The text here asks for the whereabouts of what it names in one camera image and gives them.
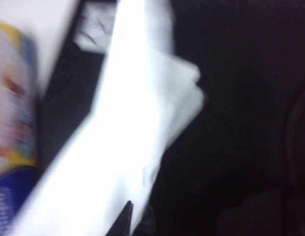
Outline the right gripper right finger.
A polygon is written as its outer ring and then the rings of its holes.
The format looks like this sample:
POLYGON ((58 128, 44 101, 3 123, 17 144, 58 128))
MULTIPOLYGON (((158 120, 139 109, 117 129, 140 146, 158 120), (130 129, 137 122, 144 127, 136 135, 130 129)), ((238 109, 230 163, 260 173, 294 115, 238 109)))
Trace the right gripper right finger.
POLYGON ((156 231, 156 219, 152 208, 147 208, 139 224, 140 236, 154 236, 156 231))

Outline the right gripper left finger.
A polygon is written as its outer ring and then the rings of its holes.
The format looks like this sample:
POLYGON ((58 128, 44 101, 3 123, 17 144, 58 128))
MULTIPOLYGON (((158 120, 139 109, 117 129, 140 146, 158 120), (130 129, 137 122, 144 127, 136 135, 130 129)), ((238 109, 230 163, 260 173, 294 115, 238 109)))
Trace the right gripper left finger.
POLYGON ((130 225, 133 212, 133 203, 127 201, 121 213, 109 230, 109 236, 129 236, 130 225))

